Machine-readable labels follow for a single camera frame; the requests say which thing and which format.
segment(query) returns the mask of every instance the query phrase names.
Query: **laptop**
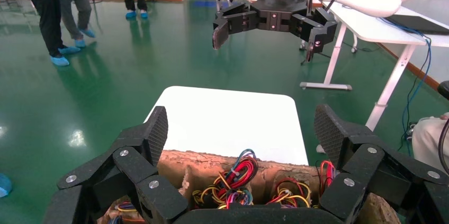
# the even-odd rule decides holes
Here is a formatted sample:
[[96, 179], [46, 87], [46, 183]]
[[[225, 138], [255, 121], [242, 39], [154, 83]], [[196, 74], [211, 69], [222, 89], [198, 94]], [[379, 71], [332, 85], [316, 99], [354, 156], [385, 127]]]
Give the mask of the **laptop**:
[[420, 16], [392, 15], [385, 19], [400, 26], [417, 30], [422, 34], [449, 35], [449, 29]]

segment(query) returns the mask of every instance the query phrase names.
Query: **metal bolt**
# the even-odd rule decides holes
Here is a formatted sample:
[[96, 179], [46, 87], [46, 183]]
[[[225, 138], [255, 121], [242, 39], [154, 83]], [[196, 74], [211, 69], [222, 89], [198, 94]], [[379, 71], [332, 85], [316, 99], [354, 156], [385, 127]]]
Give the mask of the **metal bolt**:
[[71, 183], [74, 180], [76, 180], [76, 175], [71, 175], [71, 176], [66, 178], [66, 183]]
[[150, 189], [157, 188], [158, 186], [159, 186], [159, 181], [151, 181], [151, 182], [148, 184], [148, 187], [150, 187]]
[[376, 150], [376, 148], [373, 148], [373, 147], [368, 147], [368, 151], [369, 151], [370, 153], [372, 153], [372, 154], [375, 154], [375, 153], [378, 152], [378, 151]]
[[345, 178], [345, 179], [343, 180], [343, 182], [344, 182], [346, 185], [348, 185], [349, 187], [352, 187], [352, 186], [355, 185], [354, 180], [352, 180], [351, 178]]
[[123, 150], [123, 151], [121, 151], [120, 152], [120, 156], [126, 156], [126, 155], [128, 155], [128, 150]]
[[439, 178], [440, 178], [439, 173], [434, 172], [434, 171], [429, 171], [429, 172], [427, 172], [427, 174], [428, 174], [430, 177], [435, 178], [435, 179], [439, 179]]

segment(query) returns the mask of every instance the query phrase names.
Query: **white pants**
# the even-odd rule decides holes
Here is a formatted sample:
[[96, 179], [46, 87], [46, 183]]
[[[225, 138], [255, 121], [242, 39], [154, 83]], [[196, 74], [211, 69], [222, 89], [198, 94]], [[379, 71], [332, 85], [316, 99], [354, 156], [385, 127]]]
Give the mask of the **white pants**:
[[[413, 129], [412, 146], [415, 159], [444, 172], [438, 157], [438, 142], [447, 120], [429, 118], [421, 120]], [[449, 133], [446, 135], [443, 148], [446, 163], [449, 164]]]

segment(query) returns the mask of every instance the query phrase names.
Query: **gray pants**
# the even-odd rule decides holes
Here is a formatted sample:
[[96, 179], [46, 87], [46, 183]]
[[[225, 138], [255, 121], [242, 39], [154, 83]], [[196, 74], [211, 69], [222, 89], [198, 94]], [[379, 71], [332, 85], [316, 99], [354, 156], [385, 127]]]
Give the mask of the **gray pants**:
[[[61, 1], [61, 18], [70, 33], [72, 39], [82, 39], [83, 35], [79, 29], [86, 30], [91, 17], [91, 4], [89, 0], [60, 0]], [[71, 3], [75, 2], [78, 9], [78, 26], [73, 19], [71, 13]]]

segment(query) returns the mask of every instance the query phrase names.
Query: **shoe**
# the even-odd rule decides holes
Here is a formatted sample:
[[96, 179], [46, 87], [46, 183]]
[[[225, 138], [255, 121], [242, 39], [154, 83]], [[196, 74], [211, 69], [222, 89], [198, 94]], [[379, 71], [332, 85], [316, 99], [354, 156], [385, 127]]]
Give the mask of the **shoe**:
[[84, 39], [75, 40], [75, 47], [77, 47], [77, 48], [85, 48], [86, 47], [86, 42], [84, 41]]
[[91, 37], [91, 38], [95, 38], [95, 33], [94, 31], [92, 31], [91, 29], [79, 29], [82, 33], [84, 33], [86, 36]]
[[140, 10], [140, 17], [143, 19], [147, 19], [148, 18], [148, 13], [146, 10]]
[[127, 12], [127, 14], [125, 15], [125, 17], [126, 17], [127, 19], [131, 19], [131, 18], [136, 17], [136, 16], [137, 16], [136, 11], [132, 11], [132, 10], [129, 10], [129, 11]]
[[50, 57], [50, 59], [51, 59], [51, 62], [56, 66], [69, 66], [70, 65], [69, 61], [64, 56], [61, 56], [59, 58], [52, 56], [52, 57]]
[[64, 46], [63, 48], [58, 48], [58, 50], [61, 53], [61, 55], [69, 55], [71, 53], [80, 52], [81, 48]]

